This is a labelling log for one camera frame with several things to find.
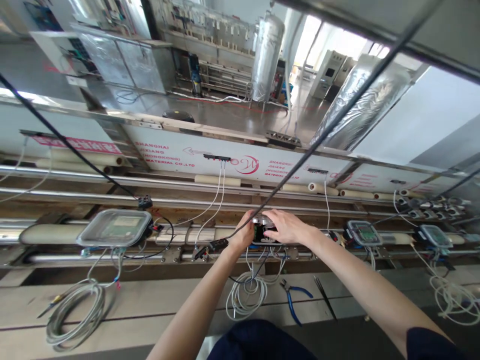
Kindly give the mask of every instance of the red logo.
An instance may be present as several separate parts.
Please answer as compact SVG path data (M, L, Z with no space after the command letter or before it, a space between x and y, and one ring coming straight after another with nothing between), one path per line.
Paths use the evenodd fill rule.
M253 174L260 167L259 161L250 155L244 155L240 161L237 159L232 159L231 163L232 165L235 165L235 170L238 173L244 175Z

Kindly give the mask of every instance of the transparent meter cover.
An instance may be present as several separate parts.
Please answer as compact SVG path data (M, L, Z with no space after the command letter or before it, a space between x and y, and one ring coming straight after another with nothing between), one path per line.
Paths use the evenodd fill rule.
M78 235L76 243L84 247L126 248L142 238L151 221L147 211L104 210Z

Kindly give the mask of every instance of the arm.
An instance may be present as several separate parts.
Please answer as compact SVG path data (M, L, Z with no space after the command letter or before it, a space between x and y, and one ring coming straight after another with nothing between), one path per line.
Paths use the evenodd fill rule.
M248 211L243 215L239 225L247 221L250 214ZM220 257L176 313L147 360L185 360L197 357L229 274L253 239L253 225L249 223L230 240Z
M300 243L315 253L340 279L367 314L407 357L407 331L432 330L447 335L395 286L356 256L325 236L316 227L303 223L281 210L264 211L278 230L265 235L284 243Z

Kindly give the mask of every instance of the water treatment equipment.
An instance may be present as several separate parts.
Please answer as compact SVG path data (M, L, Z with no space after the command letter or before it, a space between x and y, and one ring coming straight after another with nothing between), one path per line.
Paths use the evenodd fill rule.
M278 17L267 11L260 19L255 48L255 61L251 73L251 99L268 102L280 55L280 46L285 25Z

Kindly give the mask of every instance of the screwdriver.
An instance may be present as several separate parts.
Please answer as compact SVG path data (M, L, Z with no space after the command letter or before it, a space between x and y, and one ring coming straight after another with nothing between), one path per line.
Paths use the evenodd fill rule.
M41 314L38 315L36 318L37 318L37 319L40 319L43 315L45 315L46 313L48 313L48 312L50 311L50 309L53 308L55 305L57 305L59 302L61 302L61 301L65 298L65 296L67 296L67 291L64 292L64 293L62 293L62 294L60 294L60 295L55 296L55 298L50 302L50 304L48 305L48 307L47 307L45 310L43 310L43 311L41 312Z

